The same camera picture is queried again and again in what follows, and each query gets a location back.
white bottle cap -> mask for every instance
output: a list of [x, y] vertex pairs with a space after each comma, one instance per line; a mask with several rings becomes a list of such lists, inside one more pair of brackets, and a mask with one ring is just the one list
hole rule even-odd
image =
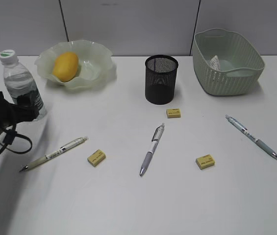
[[3, 50], [0, 52], [0, 60], [3, 65], [12, 65], [18, 62], [17, 55], [13, 50]]

basket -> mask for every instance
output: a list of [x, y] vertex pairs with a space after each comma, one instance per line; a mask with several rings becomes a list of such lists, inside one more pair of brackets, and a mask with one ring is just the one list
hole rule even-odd
[[[221, 71], [209, 66], [215, 55]], [[211, 95], [245, 94], [265, 68], [261, 56], [246, 38], [221, 28], [195, 35], [193, 65], [199, 83]]]

plastic bottle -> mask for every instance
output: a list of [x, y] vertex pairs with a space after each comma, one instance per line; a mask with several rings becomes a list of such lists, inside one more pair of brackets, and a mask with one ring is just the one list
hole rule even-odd
[[19, 62], [15, 51], [1, 51], [0, 60], [4, 65], [4, 83], [13, 102], [26, 107], [36, 106], [39, 116], [35, 120], [43, 118], [47, 111], [36, 82], [28, 69]]

eraser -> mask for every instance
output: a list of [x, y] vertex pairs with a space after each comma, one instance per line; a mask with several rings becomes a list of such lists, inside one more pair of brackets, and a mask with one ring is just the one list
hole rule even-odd
[[206, 156], [197, 158], [196, 163], [199, 166], [199, 168], [202, 170], [207, 167], [213, 166], [215, 164], [215, 160], [212, 158], [210, 154], [208, 154]]
[[168, 118], [180, 118], [181, 112], [179, 109], [167, 109]]
[[100, 149], [87, 158], [88, 162], [93, 166], [97, 166], [103, 159], [105, 159], [105, 154]]

ballpoint pen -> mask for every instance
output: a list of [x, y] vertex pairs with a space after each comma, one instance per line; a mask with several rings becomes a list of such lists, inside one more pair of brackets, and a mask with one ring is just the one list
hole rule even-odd
[[226, 119], [231, 123], [233, 126], [235, 126], [238, 130], [240, 130], [245, 136], [247, 136], [251, 141], [253, 141], [255, 144], [257, 144], [258, 147], [260, 147], [262, 150], [264, 150], [266, 153], [268, 153], [271, 157], [277, 160], [277, 153], [273, 151], [268, 145], [266, 145], [263, 141], [260, 139], [256, 139], [252, 134], [250, 134], [245, 126], [240, 124], [236, 119], [229, 117], [226, 115]]
[[140, 172], [139, 172], [140, 176], [143, 176], [145, 174], [145, 172], [149, 166], [149, 163], [152, 159], [152, 156], [153, 156], [154, 152], [156, 151], [156, 148], [158, 146], [158, 143], [160, 141], [163, 131], [164, 131], [164, 123], [162, 123], [161, 126], [159, 126], [156, 129], [156, 131], [152, 137], [150, 150], [147, 152], [146, 157], [143, 161], [142, 167], [140, 168]]
[[66, 145], [60, 147], [58, 150], [54, 151], [53, 153], [47, 154], [44, 157], [41, 157], [31, 163], [29, 163], [28, 165], [24, 166], [20, 172], [22, 171], [28, 171], [31, 170], [33, 168], [35, 168], [38, 165], [41, 165], [47, 161], [50, 161], [51, 159], [59, 156], [60, 154], [70, 150], [71, 148], [76, 147], [77, 145], [84, 143], [86, 140], [88, 140], [88, 137], [81, 137], [81, 138], [77, 138], [69, 143], [67, 143]]

